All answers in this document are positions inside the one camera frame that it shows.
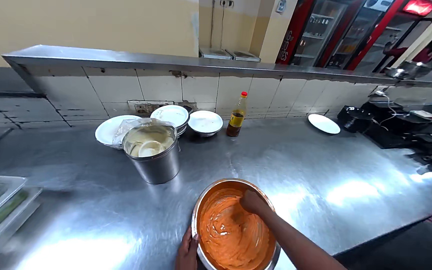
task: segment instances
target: orange marinade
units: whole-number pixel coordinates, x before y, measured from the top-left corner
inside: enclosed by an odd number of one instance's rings
[[[243,209],[242,196],[242,191],[224,188],[213,193],[202,208],[201,243],[225,270],[255,269],[269,248],[268,227]]]

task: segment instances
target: plastic bag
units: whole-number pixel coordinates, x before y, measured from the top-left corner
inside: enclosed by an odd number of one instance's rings
[[[135,127],[144,126],[172,126],[176,130],[173,123],[161,121],[155,118],[140,118],[140,119],[126,119],[121,122],[113,137],[113,144],[120,145],[123,143],[124,136]]]

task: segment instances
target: glass door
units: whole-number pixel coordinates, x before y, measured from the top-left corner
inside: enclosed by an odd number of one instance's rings
[[[376,66],[383,60],[385,54],[383,49],[387,43],[394,46],[408,31],[414,19],[408,16],[394,16],[388,23],[384,32],[379,36],[376,42],[371,46],[368,53],[363,57],[361,62],[354,69],[361,72],[373,72]]]
[[[291,65],[314,66],[347,5],[318,0],[297,44]]]
[[[378,10],[361,8],[344,38],[336,47],[326,67],[344,69],[353,54],[357,52],[360,44],[365,42],[369,34],[373,31],[376,20],[381,13],[382,12]]]

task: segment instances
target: tiled backsplash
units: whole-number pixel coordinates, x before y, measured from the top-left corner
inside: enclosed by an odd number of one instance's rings
[[[248,92],[247,118],[334,116],[343,105],[361,106],[377,87],[349,83],[263,77],[235,73],[27,66],[46,98],[0,98],[0,126],[31,128],[97,124],[135,114],[127,101],[195,102],[198,109],[227,118],[242,91]],[[432,93],[432,88],[396,87],[393,99]]]

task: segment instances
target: sleeve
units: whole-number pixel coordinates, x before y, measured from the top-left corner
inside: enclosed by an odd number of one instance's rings
[[[406,52],[407,49],[408,49],[407,47],[394,48],[385,52],[385,54],[389,56],[400,57],[401,55],[403,55],[404,52]]]

